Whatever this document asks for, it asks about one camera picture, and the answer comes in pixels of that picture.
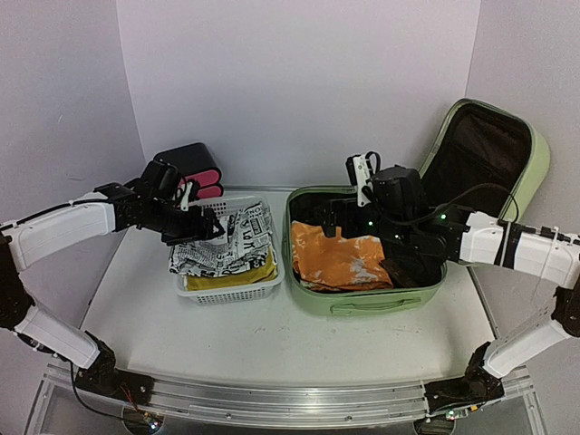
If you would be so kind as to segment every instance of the gray wall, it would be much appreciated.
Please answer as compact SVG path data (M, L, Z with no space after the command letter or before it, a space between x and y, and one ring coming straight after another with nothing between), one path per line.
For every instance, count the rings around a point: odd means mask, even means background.
M144 158L112 0L0 4L0 221L140 174ZM30 291L79 324L120 241L97 238L23 273ZM22 433L44 366L0 332L0 432Z
M525 221L580 231L580 2L484 0L468 96L496 104L534 124L552 149L545 184ZM554 291L492 268L478 271L501 331L521 322ZM580 341L560 343L529 364L549 432L577 434Z
M465 94L479 0L119 0L145 157L205 141L228 184L417 164Z

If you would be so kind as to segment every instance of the folded clothing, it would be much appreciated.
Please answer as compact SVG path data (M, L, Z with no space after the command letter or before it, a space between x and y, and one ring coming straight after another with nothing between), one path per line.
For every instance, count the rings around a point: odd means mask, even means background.
M320 292L361 291L392 288L381 240L364 236L326 237L321 227L292 223L293 266L308 288Z
M273 251L270 251L265 265L248 270L242 274L221 276L218 278L188 275L186 278L186 288L190 292L195 292L198 290L209 290L213 288L234 287L237 285L271 281L276 278L276 276L276 261L274 260Z
M227 229L223 236L184 243L171 249L171 273L223 277L243 274L266 264L272 251L268 209L258 203L222 216L219 221Z

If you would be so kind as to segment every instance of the suitcase handle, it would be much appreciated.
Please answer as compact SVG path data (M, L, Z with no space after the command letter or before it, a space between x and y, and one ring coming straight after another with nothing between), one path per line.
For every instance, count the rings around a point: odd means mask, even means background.
M332 305L330 311L332 314L356 314L356 313L388 313L401 307L412 308L414 305L421 303L420 297L411 299L401 299L396 302L387 304L340 304Z

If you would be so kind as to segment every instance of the white plastic basket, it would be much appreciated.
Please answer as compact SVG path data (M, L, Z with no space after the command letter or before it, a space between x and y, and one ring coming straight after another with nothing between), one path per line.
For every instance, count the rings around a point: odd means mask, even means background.
M264 212L270 214L270 207L266 199L259 195L246 195L235 197L221 197L201 199L194 205L202 208L212 207L218 217L231 215L239 210L261 203ZM176 291L178 295L188 297L190 300L199 305L225 304L229 302L249 301L270 296L274 287L282 282L285 276L284 261L281 256L280 242L276 233L274 220L270 214L271 237L272 237L272 255L276 261L276 277L271 281L256 284L236 285L234 287L224 287L209 290L196 290L190 292L186 288L185 276L178 276L178 285Z

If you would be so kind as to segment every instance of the green suitcase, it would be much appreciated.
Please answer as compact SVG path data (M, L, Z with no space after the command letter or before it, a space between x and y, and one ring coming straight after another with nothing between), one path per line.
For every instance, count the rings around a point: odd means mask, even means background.
M460 100L451 107L427 158L420 168L431 205L455 198L484 182L511 190L519 218L547 174L550 151L544 138L527 122L481 101ZM425 305L445 282L420 288L390 288L368 292L323 294L304 288L292 265L291 204L304 194L355 195L353 187L308 187L294 191L285 211L283 256L290 293L306 312L317 315L396 313ZM513 220L516 208L508 194L480 190L460 204L491 216Z

